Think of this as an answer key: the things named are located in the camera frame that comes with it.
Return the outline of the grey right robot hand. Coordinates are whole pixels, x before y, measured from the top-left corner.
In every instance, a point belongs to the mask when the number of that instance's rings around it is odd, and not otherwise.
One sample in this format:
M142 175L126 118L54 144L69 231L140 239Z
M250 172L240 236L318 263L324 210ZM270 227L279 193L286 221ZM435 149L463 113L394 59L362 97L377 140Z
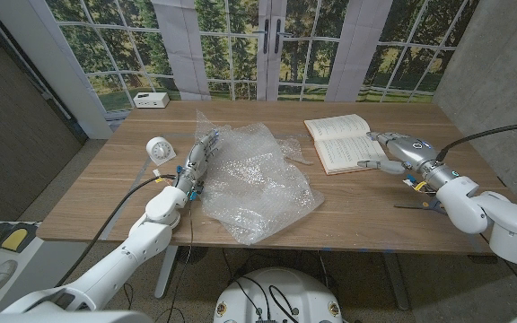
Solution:
M392 132L369 132L367 135L373 141L384 145L398 160L359 161L357 165L360 167L377 169L394 175L403 174L406 170L414 170L424 175L439 166L436 160L438 152L427 141Z

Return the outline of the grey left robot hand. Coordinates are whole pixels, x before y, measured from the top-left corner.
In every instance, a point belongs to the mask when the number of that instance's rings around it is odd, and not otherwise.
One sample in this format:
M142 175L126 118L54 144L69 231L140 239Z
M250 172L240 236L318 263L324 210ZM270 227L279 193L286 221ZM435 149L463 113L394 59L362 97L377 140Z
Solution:
M196 140L186 159L186 170L194 179L200 179L206 172L209 160L219 151L219 131L211 129Z

